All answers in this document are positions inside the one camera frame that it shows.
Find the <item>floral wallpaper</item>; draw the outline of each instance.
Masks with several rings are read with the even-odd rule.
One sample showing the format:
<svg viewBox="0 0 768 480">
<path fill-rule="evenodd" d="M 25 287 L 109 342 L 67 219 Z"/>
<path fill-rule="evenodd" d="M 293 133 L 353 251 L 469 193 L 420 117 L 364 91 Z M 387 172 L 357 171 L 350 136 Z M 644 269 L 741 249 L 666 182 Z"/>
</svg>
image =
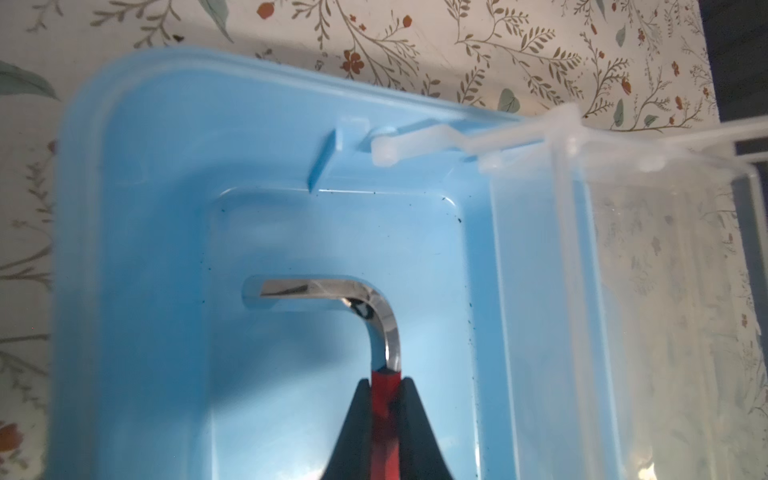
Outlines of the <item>floral wallpaper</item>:
<svg viewBox="0 0 768 480">
<path fill-rule="evenodd" d="M 718 122 L 695 0 L 3 2 L 0 478 L 41 478 L 45 463 L 56 207 L 51 176 L 65 104 L 105 63 L 134 49 L 174 45 L 523 115 L 576 102 L 587 125 L 648 137 Z M 725 232 L 712 248 L 724 255 L 730 288 L 724 295 L 740 311 L 727 365 L 742 379 L 744 395 L 745 413 L 733 424 L 749 428 L 733 445 L 759 444 L 762 450 L 742 449 L 738 458 L 745 476 L 766 478 L 768 389 L 760 331 L 733 201 L 727 190 L 718 201 L 698 220 Z M 654 305 L 672 302 L 673 309 L 689 301 L 680 280 L 682 250 L 668 231 L 674 213 L 616 191 L 596 194 L 593 202 L 601 265 L 626 282 L 620 294 Z M 644 338 L 652 350 L 648 328 Z M 668 366 L 648 365 L 649 371 Z M 663 397 L 654 398 L 662 406 Z M 681 427 L 679 436 L 695 451 L 695 429 Z"/>
</svg>

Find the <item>orange flower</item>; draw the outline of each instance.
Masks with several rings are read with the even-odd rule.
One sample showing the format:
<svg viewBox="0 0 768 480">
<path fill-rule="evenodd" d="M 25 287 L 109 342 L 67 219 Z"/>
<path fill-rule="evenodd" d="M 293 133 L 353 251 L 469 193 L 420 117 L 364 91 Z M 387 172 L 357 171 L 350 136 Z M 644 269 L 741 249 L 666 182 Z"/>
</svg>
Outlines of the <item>orange flower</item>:
<svg viewBox="0 0 768 480">
<path fill-rule="evenodd" d="M 259 8 L 256 10 L 256 13 L 259 14 L 263 20 L 267 20 L 272 16 L 274 12 L 275 4 L 272 2 L 264 2 L 263 4 L 259 5 Z"/>
<path fill-rule="evenodd" d="M 9 423 L 0 428 L 0 452 L 13 452 L 21 446 L 23 441 L 24 436 L 15 423 Z"/>
<path fill-rule="evenodd" d="M 346 61 L 341 65 L 341 68 L 347 73 L 351 70 L 355 75 L 358 75 L 360 74 L 360 69 L 366 66 L 360 60 L 360 54 L 356 51 L 345 50 L 344 58 L 346 58 Z"/>
</svg>

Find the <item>transparent plastic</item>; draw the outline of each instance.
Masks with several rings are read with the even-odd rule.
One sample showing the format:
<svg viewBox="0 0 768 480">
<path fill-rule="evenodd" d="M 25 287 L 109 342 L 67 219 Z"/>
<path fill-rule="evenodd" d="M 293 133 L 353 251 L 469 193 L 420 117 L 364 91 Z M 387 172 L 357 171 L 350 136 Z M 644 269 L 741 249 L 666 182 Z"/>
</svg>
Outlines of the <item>transparent plastic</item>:
<svg viewBox="0 0 768 480">
<path fill-rule="evenodd" d="M 760 182 L 742 160 L 680 146 L 754 137 L 766 120 L 649 142 L 582 128 L 573 113 L 573 128 L 488 164 L 518 477 L 751 478 L 765 452 L 745 441 L 754 392 L 733 303 L 750 286 L 733 285 L 721 245 L 741 189 L 764 257 Z M 533 231 L 531 214 L 548 220 Z M 525 401 L 531 390 L 538 401 Z"/>
</svg>

